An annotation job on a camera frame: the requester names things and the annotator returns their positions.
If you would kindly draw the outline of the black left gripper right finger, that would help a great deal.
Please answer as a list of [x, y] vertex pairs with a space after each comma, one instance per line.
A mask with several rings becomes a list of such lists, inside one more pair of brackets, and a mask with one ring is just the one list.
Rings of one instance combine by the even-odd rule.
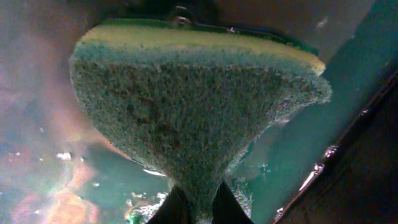
[[253, 224], [223, 180], [212, 205], [212, 224]]

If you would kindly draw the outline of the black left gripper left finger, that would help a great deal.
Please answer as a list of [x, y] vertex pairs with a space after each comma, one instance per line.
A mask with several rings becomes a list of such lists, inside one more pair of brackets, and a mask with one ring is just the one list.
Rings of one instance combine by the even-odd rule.
[[192, 224], [190, 203], [185, 192], [174, 185], [154, 216], [147, 224]]

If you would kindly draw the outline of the green sponge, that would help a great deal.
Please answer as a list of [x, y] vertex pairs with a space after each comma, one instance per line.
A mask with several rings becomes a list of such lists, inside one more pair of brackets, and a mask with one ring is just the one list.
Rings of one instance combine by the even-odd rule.
[[318, 57], [278, 37], [165, 21], [111, 19], [70, 57], [92, 125], [184, 192], [193, 223], [213, 221], [228, 169], [267, 128], [332, 94]]

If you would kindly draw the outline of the rectangular dark green tray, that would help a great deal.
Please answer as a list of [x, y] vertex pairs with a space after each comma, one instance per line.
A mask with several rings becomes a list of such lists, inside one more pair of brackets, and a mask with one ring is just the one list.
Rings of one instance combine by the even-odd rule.
[[80, 108], [70, 57], [111, 19], [278, 37], [325, 64], [327, 103], [267, 128], [225, 173], [253, 223], [397, 222], [397, 2], [1, 1], [1, 222], [147, 223], [175, 185]]

